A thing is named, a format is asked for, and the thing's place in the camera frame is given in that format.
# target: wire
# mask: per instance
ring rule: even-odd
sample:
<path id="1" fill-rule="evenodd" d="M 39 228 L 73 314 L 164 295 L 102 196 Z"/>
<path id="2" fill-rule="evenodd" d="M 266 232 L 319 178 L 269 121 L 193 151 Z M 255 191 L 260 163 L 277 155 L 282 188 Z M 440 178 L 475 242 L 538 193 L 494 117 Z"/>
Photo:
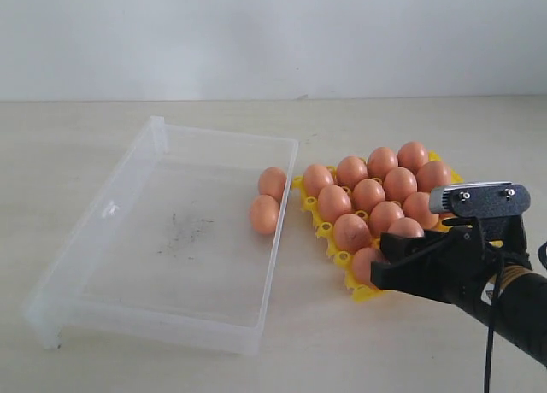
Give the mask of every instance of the wire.
<path id="1" fill-rule="evenodd" d="M 490 393 L 492 351 L 494 350 L 494 329 L 496 327 L 496 317 L 497 317 L 497 300 L 499 299 L 499 291 L 502 285 L 503 269 L 505 268 L 503 255 L 498 255 L 497 260 L 498 260 L 498 264 L 497 264 L 496 282 L 494 283 L 494 289 L 492 292 L 492 299 L 491 299 L 490 315 L 488 317 L 488 338 L 486 339 L 484 393 Z"/>

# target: background wall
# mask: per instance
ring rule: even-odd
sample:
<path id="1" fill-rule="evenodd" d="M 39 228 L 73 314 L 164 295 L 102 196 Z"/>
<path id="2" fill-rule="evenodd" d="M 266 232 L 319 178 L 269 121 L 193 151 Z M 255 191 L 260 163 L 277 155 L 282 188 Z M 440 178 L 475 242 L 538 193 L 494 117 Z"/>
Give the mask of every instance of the background wall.
<path id="1" fill-rule="evenodd" d="M 547 93 L 547 0 L 0 0 L 0 100 Z"/>

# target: white table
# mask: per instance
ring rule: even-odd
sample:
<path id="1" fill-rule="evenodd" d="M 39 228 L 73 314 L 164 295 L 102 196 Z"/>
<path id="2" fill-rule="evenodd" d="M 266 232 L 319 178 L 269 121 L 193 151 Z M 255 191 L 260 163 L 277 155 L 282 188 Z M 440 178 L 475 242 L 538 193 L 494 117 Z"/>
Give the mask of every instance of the white table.
<path id="1" fill-rule="evenodd" d="M 298 138 L 297 173 L 419 139 L 465 179 L 532 193 L 533 264 L 547 239 L 547 97 L 256 103 L 0 104 L 0 391 L 482 391 L 486 329 L 457 308 L 391 294 L 354 304 L 291 197 L 262 351 L 241 357 L 82 329 L 44 351 L 20 307 L 152 114 Z M 492 392 L 544 392 L 544 369 L 496 339 Z"/>

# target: transparent plastic box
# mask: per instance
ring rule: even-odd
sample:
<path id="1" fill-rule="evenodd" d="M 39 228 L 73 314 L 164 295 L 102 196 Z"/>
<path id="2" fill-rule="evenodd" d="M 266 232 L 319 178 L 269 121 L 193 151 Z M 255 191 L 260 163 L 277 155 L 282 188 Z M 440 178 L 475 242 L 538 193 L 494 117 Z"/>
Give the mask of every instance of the transparent plastic box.
<path id="1" fill-rule="evenodd" d="M 29 298 L 43 346 L 83 326 L 255 354 L 297 148 L 151 118 Z M 248 221 L 266 167 L 288 177 L 271 237 Z"/>

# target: egg tray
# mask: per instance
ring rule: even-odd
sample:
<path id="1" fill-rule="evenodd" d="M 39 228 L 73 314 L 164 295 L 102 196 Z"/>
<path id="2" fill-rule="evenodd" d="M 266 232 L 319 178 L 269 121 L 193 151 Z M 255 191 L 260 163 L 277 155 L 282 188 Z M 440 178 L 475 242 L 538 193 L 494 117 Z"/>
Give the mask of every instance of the egg tray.
<path id="1" fill-rule="evenodd" d="M 429 161 L 439 161 L 441 158 L 434 151 L 429 152 Z M 332 174 L 332 177 L 336 180 L 336 167 L 327 167 Z M 458 175 L 454 170 L 452 172 L 452 184 L 463 182 L 462 177 Z M 343 187 L 344 190 L 350 195 L 351 191 L 347 187 Z M 292 180 L 291 189 L 297 189 L 300 191 L 300 204 L 303 212 L 310 212 L 312 216 L 312 225 L 315 229 L 315 236 L 317 238 L 324 238 L 327 241 L 326 255 L 329 259 L 332 259 L 335 265 L 342 267 L 345 270 L 344 284 L 348 290 L 351 291 L 351 298 L 355 302 L 365 302 L 373 297 L 379 296 L 384 293 L 383 290 L 377 290 L 357 282 L 351 273 L 351 255 L 345 250 L 340 250 L 334 243 L 332 234 L 332 224 L 325 222 L 317 211 L 317 198 L 314 196 L 308 196 L 303 186 L 303 176 L 297 176 Z M 365 211 L 357 210 L 355 214 L 361 216 L 366 222 L 368 222 L 368 215 Z M 442 224 L 439 220 L 438 224 L 433 228 L 435 231 L 446 232 L 448 227 Z M 379 238 L 373 238 L 373 248 L 379 249 Z"/>

